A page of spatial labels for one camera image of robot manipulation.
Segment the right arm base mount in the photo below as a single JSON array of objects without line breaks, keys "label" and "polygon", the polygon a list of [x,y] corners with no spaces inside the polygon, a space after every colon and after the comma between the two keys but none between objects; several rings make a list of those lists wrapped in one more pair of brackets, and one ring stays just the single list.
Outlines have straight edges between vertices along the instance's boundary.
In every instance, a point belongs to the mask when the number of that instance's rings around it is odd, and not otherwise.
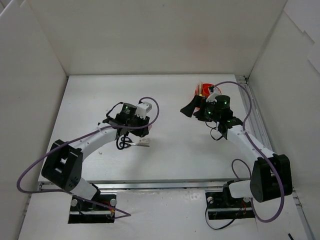
[{"label": "right arm base mount", "polygon": [[228,181],[218,191],[207,191],[205,193],[207,201],[207,214],[209,220],[236,220],[254,219],[255,214],[252,205],[243,198],[233,198],[229,190],[229,185],[234,180]]}]

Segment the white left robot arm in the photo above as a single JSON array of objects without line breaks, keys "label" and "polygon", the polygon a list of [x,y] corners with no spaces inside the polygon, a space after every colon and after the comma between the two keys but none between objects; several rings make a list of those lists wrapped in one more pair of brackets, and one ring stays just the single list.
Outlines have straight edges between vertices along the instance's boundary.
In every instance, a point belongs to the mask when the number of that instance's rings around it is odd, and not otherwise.
[{"label": "white left robot arm", "polygon": [[45,160],[41,175],[65,192],[82,198],[82,204],[89,210],[100,204],[100,190],[82,177],[83,161],[102,146],[117,141],[129,133],[137,137],[149,134],[150,118],[147,113],[152,109],[149,102],[137,105],[123,103],[115,117],[106,116],[96,127],[96,133],[73,143],[65,144],[56,140],[54,150]]}]

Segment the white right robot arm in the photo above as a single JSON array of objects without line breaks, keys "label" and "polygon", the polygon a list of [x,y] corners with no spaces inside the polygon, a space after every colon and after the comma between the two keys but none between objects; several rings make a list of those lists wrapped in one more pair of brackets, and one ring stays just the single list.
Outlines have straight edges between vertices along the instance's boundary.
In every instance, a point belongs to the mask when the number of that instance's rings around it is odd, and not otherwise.
[{"label": "white right robot arm", "polygon": [[180,112],[203,122],[215,122],[223,138],[236,145],[250,163],[251,177],[229,183],[228,189],[221,193],[221,200],[227,206],[233,206],[239,198],[254,198],[257,202],[277,199],[293,192],[291,166],[284,154],[276,154],[266,148],[252,134],[243,129],[243,122],[233,115],[230,97],[218,95],[213,101],[196,95]]}]

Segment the yellow slim highlighter pen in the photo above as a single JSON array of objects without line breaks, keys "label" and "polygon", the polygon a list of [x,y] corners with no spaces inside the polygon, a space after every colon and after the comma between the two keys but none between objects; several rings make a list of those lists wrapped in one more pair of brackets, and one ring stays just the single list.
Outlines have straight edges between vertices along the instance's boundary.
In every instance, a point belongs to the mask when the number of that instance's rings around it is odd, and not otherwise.
[{"label": "yellow slim highlighter pen", "polygon": [[202,88],[203,88],[203,83],[201,81],[199,81],[197,84],[197,88],[196,88],[197,95],[202,95]]}]

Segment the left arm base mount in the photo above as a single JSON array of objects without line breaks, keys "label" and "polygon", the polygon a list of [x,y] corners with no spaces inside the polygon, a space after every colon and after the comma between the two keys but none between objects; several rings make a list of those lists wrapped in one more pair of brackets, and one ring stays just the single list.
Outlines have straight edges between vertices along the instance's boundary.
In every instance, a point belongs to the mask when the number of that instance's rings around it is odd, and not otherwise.
[{"label": "left arm base mount", "polygon": [[116,214],[109,207],[116,206],[116,195],[103,194],[99,202],[108,207],[80,200],[73,196],[70,202],[68,224],[113,224]]}]

